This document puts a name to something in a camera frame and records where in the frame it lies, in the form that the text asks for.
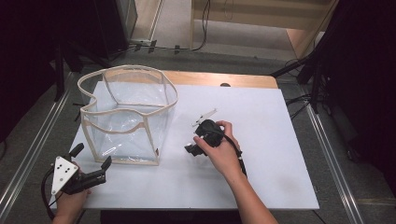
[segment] cable on floor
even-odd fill
[[[55,215],[52,213],[52,210],[50,209],[50,206],[52,204],[49,204],[49,201],[47,200],[47,196],[46,196],[46,183],[50,175],[53,175],[53,165],[51,165],[51,168],[46,172],[46,174],[44,175],[41,181],[41,199],[43,200],[44,206],[46,207],[47,215],[51,220],[53,220],[55,218]]]
[[[326,224],[326,222],[323,220],[323,218],[317,213],[317,211],[312,210],[312,212],[314,212],[314,214],[320,219],[320,221],[322,221],[323,224]]]
[[[289,65],[289,63],[290,62],[292,62],[292,61],[297,61],[297,62],[299,62],[299,60],[298,59],[291,59],[291,60],[288,60],[286,63],[285,63],[285,66],[284,67],[286,67],[286,66],[288,66]],[[299,70],[299,69],[297,69],[297,68],[295,68],[295,69],[293,69],[293,70],[296,70],[297,72],[301,72],[301,70]],[[289,75],[291,75],[292,77],[297,77],[298,75],[294,75],[294,74],[292,74],[290,71],[289,72],[287,72]]]
[[[174,50],[175,54],[179,53],[180,51],[197,51],[200,50],[201,48],[203,48],[206,45],[206,39],[207,39],[207,22],[209,19],[209,12],[210,12],[210,0],[207,0],[206,4],[205,4],[205,8],[202,14],[202,29],[204,31],[204,39],[201,43],[201,45],[196,48],[196,49],[181,49],[178,45],[176,45],[175,48],[165,48],[165,47],[156,47],[155,43],[156,40],[152,41],[150,46],[142,46],[141,44],[132,44],[131,47],[129,47],[126,50],[120,51],[113,59],[110,59],[110,62],[113,62],[114,60],[118,59],[122,53],[125,53],[131,49],[134,49],[134,51],[138,51],[140,49],[151,49],[151,51],[153,51],[154,49],[167,49],[167,50]]]
[[[301,111],[303,111],[310,103],[306,102],[299,110],[297,110],[294,114],[290,115],[290,119],[293,120],[297,115],[300,114]]]
[[[3,152],[0,156],[0,161],[6,156],[6,152],[7,152],[7,148],[8,148],[6,140],[3,141],[3,144],[4,144],[4,147],[3,147]]]

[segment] hand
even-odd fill
[[[58,192],[56,195],[58,199],[56,201],[57,212],[52,223],[74,223],[88,195],[91,193],[90,189],[84,189],[82,192],[72,195],[61,191]]]
[[[230,137],[239,149],[238,141],[233,137],[233,125],[230,122],[221,120],[216,122],[219,126],[224,127],[224,134]],[[242,174],[233,146],[223,138],[218,147],[211,147],[207,142],[195,136],[194,142],[200,147],[213,162],[216,169],[225,177]]]

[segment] wire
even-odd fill
[[[227,2],[228,2],[228,0],[224,1],[224,16],[226,19],[232,20],[233,19],[233,4],[231,5],[231,17],[228,17],[227,16]]]
[[[7,152],[7,148],[8,148],[7,141],[4,140],[3,143],[4,143],[3,153],[0,156],[0,161],[6,156],[6,152]]]
[[[285,66],[284,67],[286,67],[286,66],[288,66],[288,64],[290,63],[290,62],[292,62],[292,61],[297,61],[297,63],[299,62],[299,59],[291,59],[291,60],[288,60],[286,63],[285,63]],[[297,77],[297,75],[294,75],[294,74],[292,74],[290,71],[289,72],[287,72],[289,75],[291,75],[292,77]]]
[[[317,217],[320,219],[320,221],[322,221],[324,224],[326,224],[326,222],[323,220],[323,218],[317,213],[317,211],[312,210],[312,212],[314,212],[315,215],[317,215]]]
[[[227,142],[229,142],[233,146],[233,149],[235,150],[236,156],[237,156],[238,161],[239,161],[239,165],[241,166],[242,173],[246,177],[248,177],[248,173],[247,173],[247,170],[246,170],[246,167],[245,167],[245,164],[244,164],[244,160],[242,159],[242,151],[238,149],[238,147],[236,146],[236,144],[233,141],[233,139],[231,139],[229,136],[227,136],[227,135],[225,135],[224,133],[221,133],[221,132],[216,132],[216,131],[213,131],[213,130],[206,130],[206,131],[222,135],[227,140]]]
[[[290,119],[293,120],[297,115],[300,114],[301,111],[303,111],[310,103],[306,102],[299,110],[297,110],[294,114],[290,115]]]
[[[206,45],[206,39],[207,39],[207,21],[209,20],[209,12],[210,12],[210,0],[207,0],[203,14],[202,14],[202,29],[204,31],[204,40],[201,43],[201,46],[199,46],[196,49],[172,49],[172,48],[165,48],[165,47],[152,47],[152,46],[138,46],[137,44],[134,44],[132,47],[129,47],[126,50],[122,50],[119,52],[118,55],[116,55],[113,59],[111,59],[110,61],[113,62],[114,60],[116,60],[117,58],[120,57],[120,55],[124,52],[127,52],[131,49],[136,49],[136,48],[140,48],[140,49],[169,49],[169,50],[178,50],[178,51],[197,51],[200,50],[201,48],[203,48]]]
[[[286,102],[286,106],[289,106],[289,105],[291,105],[291,104],[293,104],[293,103],[295,103],[295,102],[298,102],[298,101],[309,101],[309,100],[311,100],[311,94],[305,94],[305,95],[302,95],[302,96],[299,96],[299,97],[296,97],[296,98],[293,98],[293,99],[290,99],[290,100],[288,100],[287,102]]]
[[[47,200],[46,197],[46,183],[47,183],[47,179],[52,174],[53,174],[53,166],[51,166],[51,168],[46,172],[46,174],[43,177],[43,180],[41,181],[41,198],[43,200],[44,206],[46,207],[47,214],[49,215],[49,218],[51,220],[55,218],[55,215],[52,213],[52,210],[50,209],[49,201]]]
[[[77,104],[77,103],[73,103],[73,105],[78,105],[79,107],[83,107],[84,106],[84,104]],[[78,114],[76,115],[76,117],[74,119],[74,121],[76,122],[79,119],[80,116],[81,116],[81,111],[79,110]]]
[[[81,214],[79,214],[79,217],[78,217],[78,219],[77,219],[77,221],[76,221],[76,224],[78,224],[80,221],[81,221],[81,219],[82,219],[82,217],[84,216],[84,214],[85,214],[85,212],[86,212],[87,210],[82,210],[82,212],[81,212]]]
[[[58,198],[56,198],[52,203],[49,204],[49,207],[51,207],[53,204],[55,204],[56,202],[58,202],[58,200],[62,197],[62,195],[64,195],[64,192],[62,191],[61,194],[59,195]]]

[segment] white table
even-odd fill
[[[277,89],[177,85],[179,100],[163,144],[159,166],[112,164],[107,182],[92,188],[88,209],[234,209],[224,178],[204,155],[193,157],[191,124],[213,108],[213,120],[233,124],[243,150],[248,180],[270,209],[318,209],[318,201],[293,130],[282,92]],[[84,143],[74,158],[81,169],[100,169],[81,128],[71,146]]]

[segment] clear plastic container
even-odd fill
[[[81,126],[96,161],[159,165],[177,90],[166,75],[140,65],[100,70],[78,81]]]

